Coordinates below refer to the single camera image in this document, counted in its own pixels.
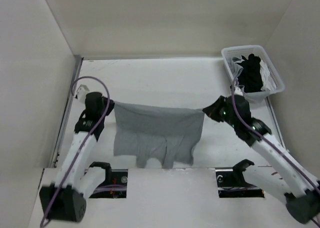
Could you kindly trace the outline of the grey tank top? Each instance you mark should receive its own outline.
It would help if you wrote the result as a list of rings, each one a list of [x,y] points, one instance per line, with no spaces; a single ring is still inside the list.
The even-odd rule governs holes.
[[[135,156],[138,168],[145,168],[149,159],[157,159],[164,169],[172,169],[175,162],[193,165],[204,125],[201,109],[117,102],[113,111],[115,156]]]

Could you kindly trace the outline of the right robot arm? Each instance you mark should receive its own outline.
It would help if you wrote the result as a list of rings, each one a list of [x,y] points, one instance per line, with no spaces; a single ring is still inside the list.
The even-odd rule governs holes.
[[[275,170],[262,171],[244,159],[232,167],[232,180],[238,186],[254,185],[282,203],[299,223],[313,222],[320,213],[320,180],[307,172],[278,142],[271,129],[252,117],[249,102],[241,95],[220,96],[202,110],[210,119],[230,125],[235,134],[260,154]]]

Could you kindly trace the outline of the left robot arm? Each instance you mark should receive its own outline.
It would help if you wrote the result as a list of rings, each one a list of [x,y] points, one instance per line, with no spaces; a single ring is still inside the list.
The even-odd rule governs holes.
[[[87,199],[98,187],[112,183],[111,166],[104,162],[87,164],[91,151],[105,128],[105,118],[114,108],[114,101],[100,92],[84,95],[85,109],[74,127],[73,140],[65,160],[49,184],[43,185],[39,198],[43,210],[40,227],[50,221],[79,223],[82,221]]]

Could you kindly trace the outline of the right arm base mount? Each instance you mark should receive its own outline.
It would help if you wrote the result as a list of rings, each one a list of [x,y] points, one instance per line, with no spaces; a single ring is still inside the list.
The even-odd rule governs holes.
[[[247,183],[244,172],[254,163],[244,159],[232,167],[215,169],[219,198],[264,198],[264,191]]]

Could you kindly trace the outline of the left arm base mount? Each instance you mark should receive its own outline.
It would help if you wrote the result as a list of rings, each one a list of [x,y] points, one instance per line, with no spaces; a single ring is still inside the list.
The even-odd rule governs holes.
[[[105,180],[98,185],[90,198],[124,199],[127,197],[128,170],[112,169]]]

